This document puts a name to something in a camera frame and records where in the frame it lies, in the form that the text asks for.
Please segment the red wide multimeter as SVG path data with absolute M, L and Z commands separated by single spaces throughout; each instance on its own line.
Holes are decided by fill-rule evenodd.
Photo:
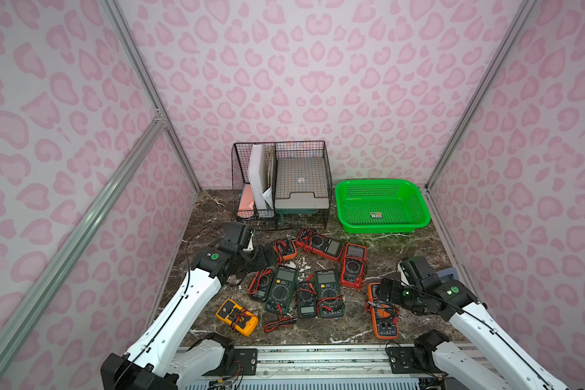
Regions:
M 339 261 L 344 244 L 331 237 L 325 236 L 315 229 L 303 228 L 296 239 L 297 246 L 309 253 Z

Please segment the orange multimeter tall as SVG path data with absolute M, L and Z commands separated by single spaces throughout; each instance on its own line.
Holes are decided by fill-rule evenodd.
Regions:
M 367 286 L 366 310 L 370 313 L 375 337 L 379 340 L 396 340 L 400 335 L 398 323 L 400 308 L 393 304 L 381 303 L 379 299 L 380 283 Z

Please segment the yellow multimeter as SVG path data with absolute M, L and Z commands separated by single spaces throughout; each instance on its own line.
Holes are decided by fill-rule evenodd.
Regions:
M 227 299 L 219 307 L 215 316 L 229 328 L 246 337 L 249 337 L 258 326 L 258 317 L 231 299 Z

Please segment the small dark multimeter left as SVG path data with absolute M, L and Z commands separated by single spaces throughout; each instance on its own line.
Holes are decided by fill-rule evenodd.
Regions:
M 273 270 L 266 268 L 258 271 L 248 288 L 248 294 L 252 300 L 265 302 L 271 288 Z

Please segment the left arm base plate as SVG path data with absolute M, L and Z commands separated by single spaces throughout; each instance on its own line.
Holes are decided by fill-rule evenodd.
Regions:
M 258 364 L 258 350 L 254 348 L 234 348 L 234 351 L 224 353 L 223 360 L 219 367 L 211 370 L 205 376 L 234 376 L 234 375 L 256 375 Z

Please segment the small dark multimeter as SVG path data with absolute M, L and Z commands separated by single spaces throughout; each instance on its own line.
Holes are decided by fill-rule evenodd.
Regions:
M 258 271 L 248 288 L 248 294 L 252 300 L 265 302 L 271 288 L 273 270 L 266 268 Z
M 311 319 L 317 316 L 317 292 L 312 283 L 302 281 L 298 284 L 296 300 L 299 318 Z

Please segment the pink notebook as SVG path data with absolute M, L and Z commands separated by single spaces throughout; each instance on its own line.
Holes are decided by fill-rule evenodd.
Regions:
M 254 196 L 251 185 L 244 185 L 237 210 L 237 217 L 250 219 L 254 216 Z

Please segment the green plastic basket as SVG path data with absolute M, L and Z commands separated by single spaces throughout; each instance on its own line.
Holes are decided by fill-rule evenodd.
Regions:
M 345 180 L 335 195 L 338 219 L 348 233 L 409 233 L 431 222 L 419 187 L 408 180 Z M 371 212 L 383 218 L 372 219 Z

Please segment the black wire desk organizer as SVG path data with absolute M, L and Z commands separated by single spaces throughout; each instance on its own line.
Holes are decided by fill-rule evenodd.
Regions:
M 232 217 L 258 230 L 324 228 L 333 200 L 325 141 L 232 146 Z

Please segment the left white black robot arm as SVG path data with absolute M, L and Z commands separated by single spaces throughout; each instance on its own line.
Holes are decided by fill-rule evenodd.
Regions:
M 177 349 L 210 300 L 229 278 L 241 281 L 266 271 L 279 256 L 273 245 L 254 243 L 254 230 L 236 222 L 224 235 L 196 253 L 180 287 L 144 334 L 123 355 L 110 354 L 101 367 L 105 389 L 186 389 L 213 376 L 211 389 L 238 389 L 255 372 L 250 357 L 237 354 L 233 342 L 212 332 L 187 352 Z

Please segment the small dark multimeter centre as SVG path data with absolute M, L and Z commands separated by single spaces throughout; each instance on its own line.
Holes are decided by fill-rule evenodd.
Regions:
M 298 284 L 296 300 L 299 318 L 311 319 L 317 316 L 317 292 L 312 283 L 302 281 Z

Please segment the white upright folder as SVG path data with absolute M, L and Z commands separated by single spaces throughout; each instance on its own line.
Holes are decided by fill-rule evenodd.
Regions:
M 268 147 L 264 144 L 254 144 L 251 149 L 248 166 L 249 182 L 253 193 L 253 202 L 257 217 L 268 219 L 275 216 L 269 180 L 270 158 Z

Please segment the aluminium front rail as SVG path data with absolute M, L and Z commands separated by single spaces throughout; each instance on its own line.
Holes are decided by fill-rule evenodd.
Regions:
M 423 376 L 425 374 L 393 374 L 385 347 L 363 345 L 284 346 L 281 349 L 258 349 L 256 379 L 286 379 L 291 384 L 310 380 L 344 380 L 387 375 Z

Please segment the green multimeter right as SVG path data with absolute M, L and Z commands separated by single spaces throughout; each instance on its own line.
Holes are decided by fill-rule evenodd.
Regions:
M 340 280 L 335 270 L 315 273 L 317 291 L 317 311 L 321 318 L 334 319 L 345 315 L 344 298 L 341 294 Z

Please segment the large green multimeter left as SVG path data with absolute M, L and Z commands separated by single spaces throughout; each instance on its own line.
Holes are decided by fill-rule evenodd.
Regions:
M 295 268 L 278 266 L 274 270 L 269 292 L 266 296 L 267 312 L 286 315 L 296 291 L 298 271 Z

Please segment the red small Delixi multimeter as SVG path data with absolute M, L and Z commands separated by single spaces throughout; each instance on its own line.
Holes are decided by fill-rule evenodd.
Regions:
M 347 244 L 340 265 L 341 285 L 360 289 L 367 274 L 367 248 L 362 245 Z

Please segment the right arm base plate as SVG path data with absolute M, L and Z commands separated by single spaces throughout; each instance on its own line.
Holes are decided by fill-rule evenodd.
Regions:
M 391 372 L 393 374 L 433 375 L 432 358 L 422 347 L 404 347 L 388 344 L 385 347 Z

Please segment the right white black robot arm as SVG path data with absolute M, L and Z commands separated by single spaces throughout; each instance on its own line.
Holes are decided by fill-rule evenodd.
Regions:
M 469 389 L 565 389 L 567 386 L 531 357 L 487 312 L 462 282 L 441 279 L 424 257 L 399 262 L 401 279 L 384 278 L 368 307 L 395 316 L 408 310 L 436 315 L 457 329 L 493 365 L 489 370 L 464 354 L 445 333 L 432 330 L 414 341 L 412 365 L 436 377 L 444 373 Z

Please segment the orange wide multimeter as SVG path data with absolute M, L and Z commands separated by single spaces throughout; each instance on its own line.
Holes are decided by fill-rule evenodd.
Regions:
M 279 265 L 286 263 L 297 257 L 297 246 L 293 240 L 278 240 L 274 243 L 277 263 Z

